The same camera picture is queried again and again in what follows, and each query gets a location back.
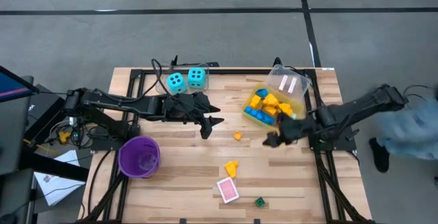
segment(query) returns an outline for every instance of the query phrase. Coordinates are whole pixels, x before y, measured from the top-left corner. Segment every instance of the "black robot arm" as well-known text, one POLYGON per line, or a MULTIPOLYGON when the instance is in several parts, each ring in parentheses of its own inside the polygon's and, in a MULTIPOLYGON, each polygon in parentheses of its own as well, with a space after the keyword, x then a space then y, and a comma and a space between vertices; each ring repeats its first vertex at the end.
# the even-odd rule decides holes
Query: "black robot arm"
MULTIPOLYGON (((309 134, 318 136, 324 142, 330 142, 338 139, 347 127, 377 112, 401 110, 406 103, 407 99, 395 87, 384 84, 348 103, 323 105, 308 113, 303 120, 294 120, 285 114, 279 114, 279 134, 269 133, 263 144, 277 147, 284 142, 290 145, 294 140, 309 134)), ((353 138, 358 131, 348 134, 348 139, 353 138)))
POLYGON ((214 125, 224 120, 204 117, 205 113, 219 112, 220 109, 210 105, 208 97, 201 92, 135 99, 81 88, 67 92, 63 112, 67 116, 77 117, 83 123, 96 123, 106 129, 109 136, 121 142, 139 134, 136 126, 132 127, 126 121, 114 120, 103 113, 101 108, 134 113, 148 121, 199 124, 203 139, 209 137, 214 125))

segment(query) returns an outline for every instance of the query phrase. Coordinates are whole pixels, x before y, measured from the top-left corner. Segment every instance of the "laptop screen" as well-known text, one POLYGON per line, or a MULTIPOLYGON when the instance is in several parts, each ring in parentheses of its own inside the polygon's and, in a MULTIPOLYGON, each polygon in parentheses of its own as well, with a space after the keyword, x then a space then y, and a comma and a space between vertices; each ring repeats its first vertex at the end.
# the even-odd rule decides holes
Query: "laptop screen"
POLYGON ((38 89, 0 66, 0 102, 27 97, 38 89))

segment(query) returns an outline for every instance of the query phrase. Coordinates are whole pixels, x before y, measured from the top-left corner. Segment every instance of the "person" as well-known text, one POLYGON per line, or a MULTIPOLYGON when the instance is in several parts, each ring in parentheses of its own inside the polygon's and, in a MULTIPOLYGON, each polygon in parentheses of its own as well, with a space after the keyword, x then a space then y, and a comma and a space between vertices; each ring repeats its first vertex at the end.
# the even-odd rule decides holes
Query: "person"
POLYGON ((436 99, 416 108, 376 114, 376 120, 382 136, 371 138, 369 144, 380 172, 388 171, 390 155, 438 159, 436 99))

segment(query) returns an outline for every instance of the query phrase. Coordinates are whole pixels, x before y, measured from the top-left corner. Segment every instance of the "black metal frame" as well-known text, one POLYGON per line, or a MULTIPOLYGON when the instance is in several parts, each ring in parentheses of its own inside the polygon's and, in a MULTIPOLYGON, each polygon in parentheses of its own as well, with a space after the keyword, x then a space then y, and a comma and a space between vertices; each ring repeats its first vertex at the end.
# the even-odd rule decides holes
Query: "black metal frame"
MULTIPOLYGON (((210 69, 209 74, 268 74, 270 72, 270 69, 210 69)), ((316 89, 315 93, 315 100, 317 105, 322 105, 321 96, 317 97, 317 93, 319 93, 318 90, 318 81, 316 77, 315 69, 302 69, 298 70, 298 72, 302 73, 303 75, 307 75, 310 80, 312 81, 312 86, 316 89)), ((133 86, 134 81, 138 76, 140 76, 140 83, 138 86, 138 95, 141 95, 143 88, 144 88, 144 80, 146 75, 148 74, 155 74, 152 69, 142 70, 142 69, 133 69, 131 70, 131 74, 129 76, 129 85, 128 85, 128 91, 127 96, 131 97, 133 93, 133 86)), ((307 110, 312 110, 311 106, 311 97, 309 94, 309 91, 305 93, 305 104, 307 107, 307 110)), ((123 120, 127 120, 127 113, 123 114, 123 120)), ((133 124, 137 125, 138 123, 138 117, 134 117, 133 124)), ((318 138, 315 136, 309 136, 309 144, 314 145, 317 143, 318 138)), ((351 140, 350 143, 354 145, 355 148, 355 141, 351 140)), ((314 149, 311 148, 315 154, 315 161, 316 161, 316 168, 318 170, 318 179, 320 183, 320 190, 321 190, 321 197, 322 197, 322 204, 324 207, 324 214, 326 217, 327 223, 336 223, 336 224, 342 224, 342 223, 374 223, 374 221, 369 221, 365 218, 363 218, 356 210, 355 208, 350 204, 350 202, 347 200, 345 195, 342 193, 342 191, 339 188, 339 182, 337 178, 336 173, 336 167, 335 167, 335 161, 333 158, 333 154, 331 152, 331 149, 325 149, 324 153, 326 154, 327 162, 328 162, 328 170, 326 169, 323 158, 322 158, 322 150, 320 149, 314 149), (332 189, 332 191, 335 193, 335 200, 336 200, 336 208, 337 208, 337 215, 338 219, 333 219, 333 215, 331 212, 331 206, 329 201, 329 194, 326 185, 329 185, 332 189), (349 213, 352 221, 346 220, 345 211, 349 213)), ((109 183, 112 185, 114 183, 114 180, 117 175, 118 171, 118 165, 116 163, 117 161, 117 153, 114 157, 114 163, 113 163, 113 169, 111 174, 111 182, 109 183)), ((120 191, 120 199, 117 207, 117 214, 116 214, 116 220, 121 221, 123 217, 123 211, 125 206, 125 200, 126 200, 126 194, 127 194, 127 184, 129 179, 126 177, 124 178, 121 186, 120 191)), ((107 206, 104 209, 103 213, 103 220, 107 221, 110 216, 111 212, 111 202, 109 201, 107 206)))

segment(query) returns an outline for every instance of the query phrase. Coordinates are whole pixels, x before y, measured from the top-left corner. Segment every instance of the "black shoe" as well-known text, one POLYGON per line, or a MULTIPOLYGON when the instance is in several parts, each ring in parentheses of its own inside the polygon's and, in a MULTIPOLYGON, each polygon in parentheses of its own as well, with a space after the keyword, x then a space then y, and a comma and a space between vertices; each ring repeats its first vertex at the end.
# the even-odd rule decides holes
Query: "black shoe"
POLYGON ((377 143, 376 138, 371 138, 369 141, 371 146, 372 155, 374 156, 374 165, 381 173, 386 173, 389 169, 389 153, 385 147, 380 146, 377 143))

